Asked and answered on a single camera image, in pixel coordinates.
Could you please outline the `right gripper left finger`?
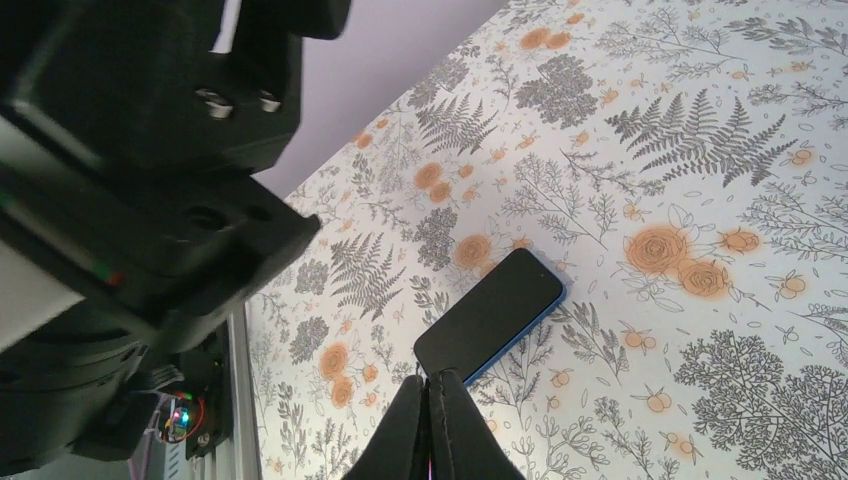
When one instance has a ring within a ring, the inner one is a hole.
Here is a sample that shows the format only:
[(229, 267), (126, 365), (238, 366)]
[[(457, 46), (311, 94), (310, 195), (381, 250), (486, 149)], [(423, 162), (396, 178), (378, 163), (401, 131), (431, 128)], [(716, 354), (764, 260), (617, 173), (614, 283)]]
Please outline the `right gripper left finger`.
[(426, 478), (426, 381), (404, 379), (374, 434), (344, 479)]

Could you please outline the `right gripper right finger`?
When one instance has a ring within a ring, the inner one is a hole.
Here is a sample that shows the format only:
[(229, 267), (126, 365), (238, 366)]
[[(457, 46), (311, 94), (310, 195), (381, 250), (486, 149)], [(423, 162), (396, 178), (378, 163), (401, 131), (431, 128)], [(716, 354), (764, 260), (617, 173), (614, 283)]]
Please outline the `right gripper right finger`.
[(490, 431), (463, 380), (454, 370), (428, 379), (430, 477), (522, 479)]

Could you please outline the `black smartphone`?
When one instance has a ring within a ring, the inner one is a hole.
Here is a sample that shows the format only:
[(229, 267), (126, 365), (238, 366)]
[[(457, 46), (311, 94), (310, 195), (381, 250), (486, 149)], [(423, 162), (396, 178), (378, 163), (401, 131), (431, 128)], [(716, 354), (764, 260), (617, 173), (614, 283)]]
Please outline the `black smartphone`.
[(430, 379), (453, 370), (470, 385), (566, 295), (557, 274), (531, 251), (517, 249), (416, 339), (416, 359)]

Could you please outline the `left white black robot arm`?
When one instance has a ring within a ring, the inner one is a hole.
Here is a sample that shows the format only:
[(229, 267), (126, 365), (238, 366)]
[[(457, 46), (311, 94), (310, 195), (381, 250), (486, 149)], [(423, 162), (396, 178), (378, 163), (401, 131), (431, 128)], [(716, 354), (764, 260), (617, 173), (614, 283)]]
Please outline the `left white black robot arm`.
[(1, 241), (70, 302), (35, 291), (1, 327), (1, 472), (130, 458), (158, 394), (145, 367), (201, 344), (321, 228), (264, 188), (301, 120), (305, 39), (347, 1), (1, 5)]

